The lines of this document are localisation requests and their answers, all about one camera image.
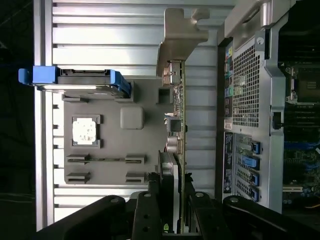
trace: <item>ribbed metal panel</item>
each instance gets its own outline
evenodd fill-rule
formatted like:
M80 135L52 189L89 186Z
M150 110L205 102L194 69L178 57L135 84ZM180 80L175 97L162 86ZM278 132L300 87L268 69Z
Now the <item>ribbed metal panel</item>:
M186 61L187 171L199 191L214 194L216 147L217 28L233 7L233 0L53 0L52 63L60 68L114 69L125 76L155 79L158 45L164 39L164 10L210 9L209 41L200 44ZM54 221L105 195L128 198L147 186L67 185L64 180L63 102L54 94L53 196Z

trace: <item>motherboard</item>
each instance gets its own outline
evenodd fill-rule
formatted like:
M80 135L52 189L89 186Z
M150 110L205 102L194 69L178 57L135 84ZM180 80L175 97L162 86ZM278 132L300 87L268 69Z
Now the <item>motherboard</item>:
M320 68L283 64L286 76L284 111L284 208L307 206L320 196Z

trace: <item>connector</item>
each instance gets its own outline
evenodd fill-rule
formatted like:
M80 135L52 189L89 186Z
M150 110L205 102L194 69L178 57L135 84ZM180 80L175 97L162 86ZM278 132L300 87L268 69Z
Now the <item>connector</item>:
M254 170L260 170L260 158L255 156L241 156L242 164Z
M261 153L260 149L261 149L261 144L260 144L260 142L258 142L258 141L251 141L251 151L252 151L254 154L259 155L259 154Z
M282 192L284 193L302 193L303 190L302 186L297 185L284 185L282 187Z
M259 174L257 174L257 173L251 173L251 174L250 174L250 180L251 180L251 183L252 183L253 185L255 185L256 187L259 187L259 184L260 184Z
M250 197L255 201L259 202L259 189L256 187L250 187Z

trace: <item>capacitor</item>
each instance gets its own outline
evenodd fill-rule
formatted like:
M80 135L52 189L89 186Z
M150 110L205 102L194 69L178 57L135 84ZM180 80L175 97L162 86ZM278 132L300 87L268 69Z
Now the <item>capacitor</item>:
M178 144L178 136L168 136L166 142L168 145L177 145Z
M172 153L172 154L175 154L178 152L178 146L177 145L167 145L166 146L166 151L168 153Z

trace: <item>gray plastic shroud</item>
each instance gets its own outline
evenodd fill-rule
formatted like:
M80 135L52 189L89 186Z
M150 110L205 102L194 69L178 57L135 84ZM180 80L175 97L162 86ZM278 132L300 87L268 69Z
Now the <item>gray plastic shroud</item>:
M67 184L75 184L73 176L77 174L85 175L85 180L79 179L85 184L144 184L146 173L156 170L158 151L164 149L168 134L164 113L172 112L173 106L168 104L170 101L159 103L161 79L134 79L130 82L134 84L134 102L114 99L64 102L64 176ZM121 108L130 107L143 108L143 129L121 128ZM100 148L72 146L73 117L93 115L101 117L101 124L97 129ZM90 161L85 164L68 162L68 156L87 155L111 160Z

